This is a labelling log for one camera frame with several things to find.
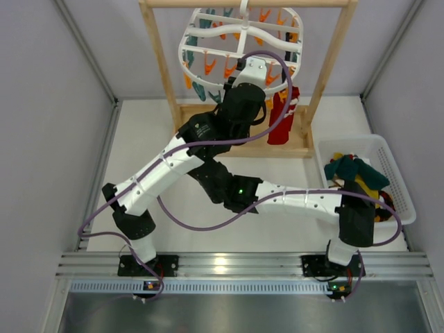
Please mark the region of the red sock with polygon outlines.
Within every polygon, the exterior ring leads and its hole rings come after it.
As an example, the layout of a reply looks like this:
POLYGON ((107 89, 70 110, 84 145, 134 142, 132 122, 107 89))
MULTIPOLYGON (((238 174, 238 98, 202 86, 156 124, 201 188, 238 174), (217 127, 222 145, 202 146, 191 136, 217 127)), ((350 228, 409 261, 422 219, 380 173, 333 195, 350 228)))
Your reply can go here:
MULTIPOLYGON (((275 121, 279 118, 284 109, 284 105, 287 102, 288 90, 282 90, 276 92, 273 95, 272 107, 270 111, 270 119, 268 126, 271 127, 275 121)), ((272 146, 284 145, 289 140, 289 133, 293 125, 294 114, 296 112, 296 107, 299 101, 300 91, 299 88, 293 86, 291 101, 289 108, 285 114, 285 117, 281 122, 268 134, 267 144, 272 146)))

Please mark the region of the white oval clip hanger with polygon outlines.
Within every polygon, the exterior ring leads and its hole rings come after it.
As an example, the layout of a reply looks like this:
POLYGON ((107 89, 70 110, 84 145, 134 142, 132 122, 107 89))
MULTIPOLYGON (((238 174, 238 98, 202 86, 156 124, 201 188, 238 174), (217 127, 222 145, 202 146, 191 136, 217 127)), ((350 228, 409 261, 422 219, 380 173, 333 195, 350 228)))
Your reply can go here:
POLYGON ((223 86, 238 75, 237 61, 259 51, 262 87, 267 96, 286 89, 280 63, 282 57, 292 78, 300 71, 303 22, 291 8, 258 8, 242 1, 240 8, 197 8, 193 11, 178 46, 178 59, 185 86, 202 101, 219 103, 223 86))

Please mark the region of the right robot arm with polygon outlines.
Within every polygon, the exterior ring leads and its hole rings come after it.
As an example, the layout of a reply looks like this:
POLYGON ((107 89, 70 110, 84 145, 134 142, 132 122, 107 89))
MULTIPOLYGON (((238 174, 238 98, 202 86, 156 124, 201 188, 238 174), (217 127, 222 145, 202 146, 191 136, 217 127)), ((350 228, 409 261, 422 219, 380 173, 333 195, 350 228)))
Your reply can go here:
POLYGON ((234 213, 286 213, 338 226, 330 239, 326 260, 347 266, 359 248, 374 242, 375 204, 359 184, 347 181, 343 189, 307 189, 273 184, 261 178, 231 174, 214 160, 188 173, 210 200, 234 213))

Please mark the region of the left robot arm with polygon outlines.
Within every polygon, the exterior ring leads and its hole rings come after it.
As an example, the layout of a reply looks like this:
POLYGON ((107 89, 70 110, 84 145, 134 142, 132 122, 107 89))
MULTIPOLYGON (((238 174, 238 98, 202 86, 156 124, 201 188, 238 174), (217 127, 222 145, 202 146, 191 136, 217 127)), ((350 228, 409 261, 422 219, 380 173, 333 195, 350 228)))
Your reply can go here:
POLYGON ((179 128, 164 152, 146 165, 149 173, 138 171, 125 182, 102 188, 106 200, 115 200, 111 207, 116 226, 144 264, 156 257, 151 236, 155 222, 148 206, 183 175, 196 180, 213 203, 232 212, 240 213, 257 201, 262 180, 233 175, 214 158, 248 138, 251 126, 261 124, 265 116, 263 89, 252 83, 230 87, 222 103, 191 116, 179 128))

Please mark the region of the wooden hanger stand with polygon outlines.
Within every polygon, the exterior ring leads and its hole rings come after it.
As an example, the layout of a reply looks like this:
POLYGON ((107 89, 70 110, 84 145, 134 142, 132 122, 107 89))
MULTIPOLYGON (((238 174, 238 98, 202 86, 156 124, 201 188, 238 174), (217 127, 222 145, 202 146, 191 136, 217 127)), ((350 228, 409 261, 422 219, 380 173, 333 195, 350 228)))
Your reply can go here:
MULTIPOLYGON (((208 111, 209 105, 205 101, 199 104, 178 103, 173 90, 173 82, 170 77, 167 61, 160 39, 160 30, 155 20, 154 9, 156 8, 235 8, 241 6, 242 1, 140 1, 139 7, 144 19, 145 27, 151 39, 151 44, 155 52, 158 67, 160 70, 162 85, 169 103, 174 129, 179 129, 189 118, 195 114, 208 111)), ((267 8, 266 1, 247 1, 248 6, 253 9, 267 8)), ((318 104, 322 98, 324 89, 335 65, 337 56, 343 44, 345 34, 348 31, 350 22, 355 13, 357 6, 356 1, 275 1, 274 8, 291 8, 297 5, 301 8, 340 8, 341 12, 334 29, 330 45, 328 47, 321 71, 316 82, 314 92, 311 96, 309 105, 297 105, 294 114, 293 125, 289 133, 289 140, 286 144, 280 146, 272 146, 267 144, 268 133, 267 127, 261 123, 254 130, 254 134, 258 135, 258 139, 251 143, 247 143, 240 148, 235 148, 229 153, 231 157, 311 157, 314 153, 314 143, 312 138, 311 123, 316 113, 318 104)), ((281 74, 285 77, 288 90, 287 101, 290 97, 289 83, 294 82, 289 69, 283 61, 282 57, 275 53, 269 54, 277 60, 282 69, 281 74)), ((266 120, 270 119, 270 111, 272 107, 273 95, 265 98, 266 120)))

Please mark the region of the teal sock in basket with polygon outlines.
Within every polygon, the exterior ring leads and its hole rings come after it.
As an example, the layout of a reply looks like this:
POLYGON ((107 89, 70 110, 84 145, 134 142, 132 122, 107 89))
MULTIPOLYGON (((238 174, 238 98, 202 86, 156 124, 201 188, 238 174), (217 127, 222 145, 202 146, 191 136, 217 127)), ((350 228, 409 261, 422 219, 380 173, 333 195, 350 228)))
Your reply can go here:
POLYGON ((357 155, 336 154, 328 164, 324 166, 324 173, 327 180, 332 180, 334 176, 342 180, 355 181, 359 174, 362 178, 372 178, 380 182, 380 190, 390 185, 390 180, 371 165, 365 163, 357 155))

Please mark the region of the white plastic basket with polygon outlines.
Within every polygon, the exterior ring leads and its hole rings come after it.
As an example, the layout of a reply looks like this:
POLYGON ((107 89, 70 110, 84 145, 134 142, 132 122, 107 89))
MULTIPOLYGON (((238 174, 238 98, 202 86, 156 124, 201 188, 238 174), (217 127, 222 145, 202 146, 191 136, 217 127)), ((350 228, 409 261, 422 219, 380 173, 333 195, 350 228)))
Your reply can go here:
POLYGON ((315 141, 316 159, 324 187, 331 184, 325 177, 324 166, 335 153, 353 154, 386 176, 389 186, 383 188, 393 200, 402 225, 416 220, 416 211, 400 170, 385 139, 379 135, 339 135, 315 141))

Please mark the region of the yellow sock in basket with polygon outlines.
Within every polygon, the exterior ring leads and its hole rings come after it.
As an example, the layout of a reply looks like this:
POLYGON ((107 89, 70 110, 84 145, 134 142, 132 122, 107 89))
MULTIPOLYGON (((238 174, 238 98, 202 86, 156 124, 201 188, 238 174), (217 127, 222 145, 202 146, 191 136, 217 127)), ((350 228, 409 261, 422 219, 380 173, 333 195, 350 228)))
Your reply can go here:
POLYGON ((371 198, 379 198, 380 182, 372 178, 362 178, 359 174, 355 177, 355 182, 363 189, 365 194, 371 198))

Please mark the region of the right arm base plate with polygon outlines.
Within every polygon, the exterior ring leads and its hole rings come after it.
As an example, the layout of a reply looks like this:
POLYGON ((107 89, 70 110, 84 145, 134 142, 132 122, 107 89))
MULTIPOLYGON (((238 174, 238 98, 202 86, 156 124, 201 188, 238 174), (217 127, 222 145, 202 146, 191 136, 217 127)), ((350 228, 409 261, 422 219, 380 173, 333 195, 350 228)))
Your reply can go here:
POLYGON ((326 255, 303 255, 301 257, 303 275, 308 278, 357 278, 364 267, 358 255, 353 255, 347 266, 327 260, 326 255))

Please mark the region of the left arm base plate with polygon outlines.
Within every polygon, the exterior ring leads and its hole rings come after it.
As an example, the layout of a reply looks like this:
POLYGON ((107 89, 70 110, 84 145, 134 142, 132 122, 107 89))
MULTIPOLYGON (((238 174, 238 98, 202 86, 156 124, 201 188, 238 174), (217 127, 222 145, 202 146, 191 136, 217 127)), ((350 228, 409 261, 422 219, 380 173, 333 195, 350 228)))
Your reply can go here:
MULTIPOLYGON (((157 255, 157 257, 146 265, 161 278, 175 277, 178 270, 179 256, 177 255, 157 255)), ((122 255, 119 259, 117 275, 120 277, 151 277, 132 255, 122 255)))

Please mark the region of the aluminium rail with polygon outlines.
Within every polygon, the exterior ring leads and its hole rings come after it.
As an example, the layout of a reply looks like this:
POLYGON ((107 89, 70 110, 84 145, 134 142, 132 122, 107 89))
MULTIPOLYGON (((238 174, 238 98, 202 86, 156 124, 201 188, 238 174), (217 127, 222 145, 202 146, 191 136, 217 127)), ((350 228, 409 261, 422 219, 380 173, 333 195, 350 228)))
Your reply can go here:
MULTIPOLYGON (((303 277, 303 253, 183 253, 180 278, 289 278, 303 277)), ((364 252, 366 278, 371 280, 428 280, 434 274, 424 253, 364 252)), ((65 253, 56 269, 58 278, 114 278, 116 253, 65 253)))

